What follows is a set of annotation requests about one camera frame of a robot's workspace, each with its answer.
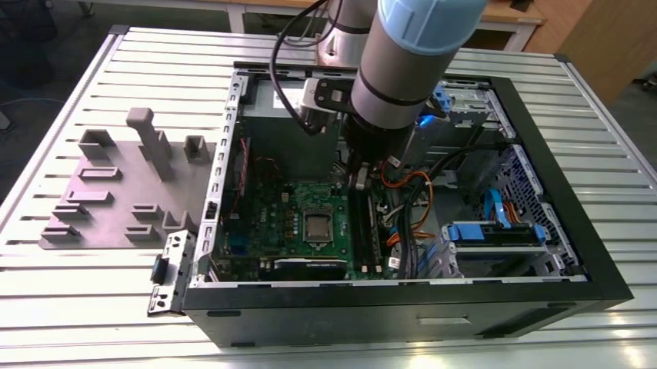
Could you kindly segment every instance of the orange wire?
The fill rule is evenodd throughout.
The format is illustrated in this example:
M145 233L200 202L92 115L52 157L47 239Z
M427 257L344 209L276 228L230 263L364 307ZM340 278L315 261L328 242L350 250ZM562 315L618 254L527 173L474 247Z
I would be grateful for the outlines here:
M385 185L387 187L391 187L391 188L398 188L401 186L403 186L406 183L409 183L409 180L414 177L414 176L421 176L423 177L423 179L426 180L426 185L429 187L429 205L426 207L426 209L423 210L423 214L422 214L422 218L419 218L419 221L413 224L411 228L414 231L417 231L418 229L422 228L423 226L423 223L426 222L427 218L429 218L429 212L431 211L431 204L433 204L433 185L431 185L431 178L429 177L429 175L423 172L423 171L413 171L411 173L409 173L409 175L397 183L389 183L385 179L385 176L383 176L383 171L381 172L381 181L385 183ZM399 233L395 232L389 240L386 241L386 244L389 246L397 244L398 242L401 241L401 238L399 238Z

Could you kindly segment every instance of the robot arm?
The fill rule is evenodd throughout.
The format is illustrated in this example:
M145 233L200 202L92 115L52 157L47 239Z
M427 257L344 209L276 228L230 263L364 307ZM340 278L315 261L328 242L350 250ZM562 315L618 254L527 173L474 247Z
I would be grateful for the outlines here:
M320 0L308 9L324 3ZM344 113L343 134L352 153L348 171L354 174L363 163L371 166L385 159L407 138L486 7L486 0L379 0L374 14L356 12L366 3L374 5L371 0L339 0L343 8L334 9L338 16L330 19L330 33L320 43L320 54L330 48L334 62L348 59L352 64L352 58L340 58L339 53L352 53L355 44L348 45L348 40L362 41L362 35L348 32L362 30L355 25L363 24L367 14L373 16L355 82L310 78L300 116L296 111L292 114L304 130L318 133L324 119L334 118L338 111Z
M389 155L406 137L461 45L470 38L486 0L379 0L351 90L355 111L350 147L378 137L362 157Z

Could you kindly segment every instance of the aluminum table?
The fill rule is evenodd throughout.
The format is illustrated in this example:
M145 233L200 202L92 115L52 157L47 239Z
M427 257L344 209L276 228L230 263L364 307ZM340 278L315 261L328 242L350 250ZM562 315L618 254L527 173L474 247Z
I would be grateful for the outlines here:
M151 107L170 141L219 134L236 60L266 62L272 36L120 28L100 47L0 208L0 363L121 368L649 367L657 362L657 176L571 65L551 55L462 50L455 74L511 78L634 300L518 339L219 349L186 318L148 319L159 249L44 251L40 232L91 128L137 140ZM315 63L283 49L280 63Z

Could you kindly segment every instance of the motherboard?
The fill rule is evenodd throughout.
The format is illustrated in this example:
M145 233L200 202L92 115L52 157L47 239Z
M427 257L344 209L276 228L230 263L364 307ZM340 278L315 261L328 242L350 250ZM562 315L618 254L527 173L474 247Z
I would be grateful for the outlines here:
M296 280L302 268L295 266L307 267L308 263L323 265L303 268L304 272L335 274L339 279L382 278L354 260L359 250L351 238L348 191L339 182L260 182L251 193L240 211L250 218L248 226L235 226L231 232L227 221L224 246L215 249L220 280L267 280L283 269L279 274L288 272L290 276L275 279Z

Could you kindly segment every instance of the white label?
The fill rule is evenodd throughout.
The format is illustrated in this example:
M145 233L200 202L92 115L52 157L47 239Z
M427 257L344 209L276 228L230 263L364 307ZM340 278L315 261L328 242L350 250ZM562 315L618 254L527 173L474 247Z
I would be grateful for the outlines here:
M402 162L399 161L399 159L397 159L394 156L389 156L389 163L395 167L395 168L399 168L399 165L402 164Z
M402 261L398 258L390 258L389 259L389 268L391 269L399 269L399 264Z
M283 94L286 94L287 100L290 100L291 107L298 110L299 109L299 100L300 96L303 95L304 90L302 88L284 88L283 89ZM278 96L278 93L274 91L274 108L275 109L284 109L286 106L283 105L280 101L280 97Z

